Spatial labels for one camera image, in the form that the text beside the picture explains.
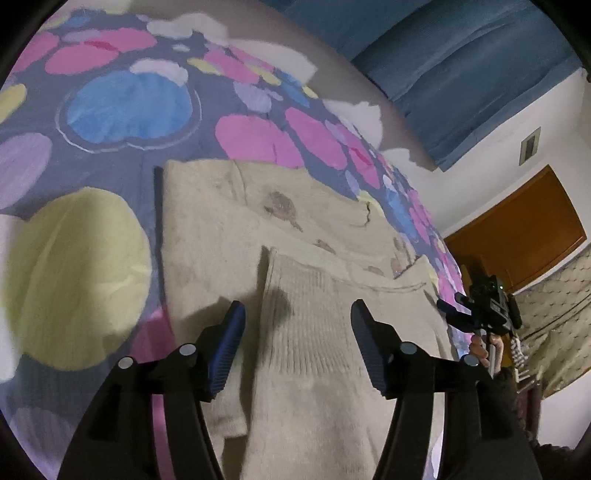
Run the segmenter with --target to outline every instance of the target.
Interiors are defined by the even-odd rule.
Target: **hand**
[[[504,344],[501,337],[498,335],[491,335],[491,344],[495,346],[496,355],[495,355],[495,370],[494,374],[496,375],[498,372],[501,371],[501,362],[503,360],[503,349]],[[470,353],[477,357],[480,360],[480,363],[485,367],[489,368],[491,363],[488,361],[488,352],[484,348],[484,343],[482,342],[482,338],[480,335],[473,335],[471,338],[470,343]]]

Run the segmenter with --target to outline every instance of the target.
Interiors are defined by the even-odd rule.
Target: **bedspread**
[[[159,268],[161,172],[169,159],[194,158],[305,168],[379,207],[407,249],[428,258],[440,296],[452,302],[462,289],[416,190],[309,87],[205,38],[190,14],[160,21],[81,9],[50,18],[0,92],[0,410],[50,480],[117,359],[161,358],[176,345]],[[92,231],[93,215],[114,230]],[[116,248],[103,248],[109,268],[91,265],[93,294],[108,305],[95,315],[76,303],[72,275],[101,245]],[[129,302],[112,301],[130,291]],[[67,324],[64,312],[82,320]]]

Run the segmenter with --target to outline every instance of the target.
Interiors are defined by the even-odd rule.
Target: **beige sweater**
[[[408,256],[394,236],[370,206],[305,171],[167,164],[163,261],[177,340],[194,341],[233,299],[247,308],[226,389],[204,406],[218,457],[225,439],[247,437],[243,478],[372,475],[395,403],[380,397],[365,371],[349,320],[357,298],[404,340],[452,357],[428,262],[396,280],[367,270]],[[432,443],[442,411],[438,398]]]

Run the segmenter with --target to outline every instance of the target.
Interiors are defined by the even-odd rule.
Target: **brown door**
[[[586,238],[569,196],[547,166],[446,243],[472,277],[481,268],[512,292],[558,264]]]

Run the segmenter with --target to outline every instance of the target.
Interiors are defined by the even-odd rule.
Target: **black sleeve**
[[[524,429],[542,478],[544,480],[564,480],[566,478],[565,473],[570,467],[572,450],[567,447],[540,445],[531,433],[525,429],[525,422],[521,418],[517,407],[517,385],[511,368],[501,368],[501,371],[495,376],[494,382]]]

